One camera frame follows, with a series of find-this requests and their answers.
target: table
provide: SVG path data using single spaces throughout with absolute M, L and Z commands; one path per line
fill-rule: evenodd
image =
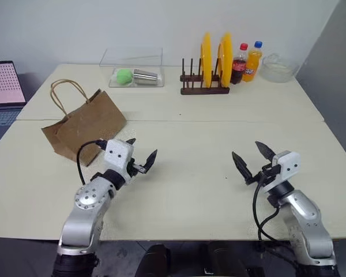
M 246 186 L 231 159 L 241 155 L 256 173 L 266 161 L 255 140 L 276 152 L 301 154 L 292 184 L 321 208 L 333 238 L 346 238 L 346 153 L 296 80 L 274 84 L 257 77 L 229 95 L 181 96 L 180 68 L 164 68 L 164 88 L 107 88 L 97 65 L 59 65 L 0 141 L 0 237 L 58 239 L 81 185 L 76 164 L 55 154 L 42 127 L 63 117 L 50 84 L 79 81 L 91 96 L 105 89 L 128 123 L 120 139 L 136 137 L 143 162 L 158 149 L 149 174 L 123 187 L 106 213 L 102 239 L 257 239 Z M 59 89 L 65 108 L 82 104 Z M 103 157 L 83 167 L 85 179 L 103 171 Z M 273 212 L 261 194 L 259 218 Z M 288 238 L 281 218 L 266 231 Z
M 80 180 L 40 130 L 54 122 L 16 121 L 0 142 L 0 237 L 60 235 Z M 301 154 L 291 183 L 319 205 L 333 238 L 346 237 L 346 153 L 323 122 L 128 122 L 118 136 L 137 138 L 137 161 L 158 154 L 149 174 L 113 199 L 102 239 L 256 239 L 255 186 L 245 185 L 231 158 L 235 150 L 259 170 L 266 161 L 255 140 Z M 83 167 L 85 177 L 102 171 L 102 160 Z M 262 193 L 258 202 L 260 218 L 273 212 Z M 280 217 L 266 231 L 288 237 Z
M 133 121 L 246 121 L 321 122 L 323 117 L 293 79 L 284 84 L 257 77 L 253 82 L 232 86 L 228 95 L 180 95 L 180 67 L 165 67 L 162 88 L 107 88 L 98 65 L 59 65 L 43 83 L 18 119 L 61 119 L 64 114 L 50 99 L 50 84 L 61 78 L 78 81 L 91 96 L 98 88 L 108 92 L 127 120 Z M 72 111 L 84 103 L 69 84 L 58 96 Z

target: metal cup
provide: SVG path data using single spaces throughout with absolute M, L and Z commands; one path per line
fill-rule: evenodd
M 135 69 L 133 71 L 133 80 L 138 85 L 157 85 L 157 74 Z

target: black cable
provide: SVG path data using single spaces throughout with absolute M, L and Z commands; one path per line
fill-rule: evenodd
M 264 227 L 264 225 L 268 221 L 270 221 L 271 219 L 275 218 L 278 214 L 279 214 L 279 207 L 276 208 L 276 211 L 273 214 L 269 215 L 266 219 L 264 219 L 262 221 L 262 223 L 260 223 L 261 229 L 258 229 L 258 238 L 259 238 L 260 241 L 262 241 L 262 238 L 261 238 L 261 230 L 262 230 L 262 228 Z
M 80 155 L 81 155 L 81 151 L 82 151 L 82 149 L 83 149 L 85 146 L 87 146 L 87 145 L 89 145 L 89 144 L 93 144 L 93 143 L 98 144 L 99 142 L 100 142 L 100 140 L 88 141 L 88 142 L 86 142 L 86 143 L 83 143 L 83 145 L 81 145 L 80 149 L 78 149 L 78 152 L 77 152 L 77 168 L 78 168 L 78 173 L 79 173 L 79 175 L 80 175 L 81 182 L 82 182 L 83 185 L 86 185 L 86 183 L 85 183 L 85 180 L 84 180 L 84 178 L 83 178 L 83 174 L 82 174 L 82 170 L 81 170 L 81 165 L 80 165 Z
M 259 231 L 264 235 L 266 236 L 267 238 L 269 238 L 271 241 L 277 241 L 275 238 L 271 237 L 270 235 L 268 235 L 264 230 L 263 228 L 260 226 L 260 223 L 259 223 L 259 220 L 258 220 L 258 216 L 257 216 L 257 212 L 256 212 L 256 201 L 257 201 L 257 198 L 258 198 L 258 194 L 259 194 L 259 190 L 264 182 L 264 179 L 265 179 L 265 175 L 263 175 L 259 182 L 258 182 L 258 185 L 255 189 L 255 192 L 254 192 L 254 197 L 253 197 L 253 215 L 254 215 L 254 220 L 255 220 L 255 223 L 256 223 L 256 226 L 258 226 L 258 229 Z
M 261 238 L 261 234 L 263 234 L 264 236 L 266 236 L 267 238 L 269 238 L 271 241 L 277 242 L 280 246 L 283 246 L 283 247 L 287 248 L 288 250 L 290 250 L 290 251 L 293 253 L 294 251 L 292 250 L 292 248 L 290 248 L 288 245 L 286 245 L 286 244 L 280 242 L 279 240 L 273 238 L 272 236 L 268 235 L 268 234 L 263 230 L 264 224 L 265 224 L 266 222 L 268 222 L 269 220 L 271 220 L 272 218 L 274 218 L 274 217 L 278 214 L 279 208 L 277 208 L 276 212 L 273 213 L 271 216 L 268 216 L 268 217 L 262 222 L 262 224 L 259 223 L 258 216 L 257 216 L 257 212 L 256 212 L 256 202 L 257 202 L 259 190 L 260 190 L 260 188 L 261 188 L 261 186 L 262 186 L 262 184 L 263 184 L 265 178 L 266 178 L 265 175 L 263 175 L 263 176 L 260 178 L 260 180 L 259 180 L 259 182 L 258 182 L 258 185 L 257 185 L 257 187 L 256 187 L 256 189 L 255 189 L 255 192 L 254 192 L 254 197 L 253 197 L 253 215 L 254 215 L 255 223 L 256 223 L 256 225 L 258 226 L 258 237 L 259 237 L 259 240 L 260 240 L 260 241 L 263 241 L 262 238 Z M 272 254 L 272 255 L 274 255 L 274 256 L 276 256 L 276 257 L 278 257 L 278 258 L 280 258 L 280 259 L 286 261 L 287 263 L 289 263 L 290 265 L 292 265 L 296 270 L 298 269 L 297 265 L 296 265 L 292 260 L 290 260 L 289 258 L 283 256 L 282 254 L 277 253 L 275 250 L 273 250 L 273 249 L 267 247 L 265 244 L 264 244 L 264 248 L 265 248 L 265 250 L 266 250 L 267 252 L 269 252 L 270 254 Z

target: orange soda bottle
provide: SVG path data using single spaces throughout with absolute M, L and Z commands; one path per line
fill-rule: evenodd
M 260 48 L 263 42 L 255 42 L 254 48 L 249 51 L 249 57 L 246 62 L 246 69 L 242 76 L 242 81 L 251 82 L 256 74 L 259 67 L 259 61 L 262 56 Z

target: laptop screen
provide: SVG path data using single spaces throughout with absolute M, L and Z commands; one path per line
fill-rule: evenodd
M 0 62 L 0 104 L 25 102 L 13 62 Z

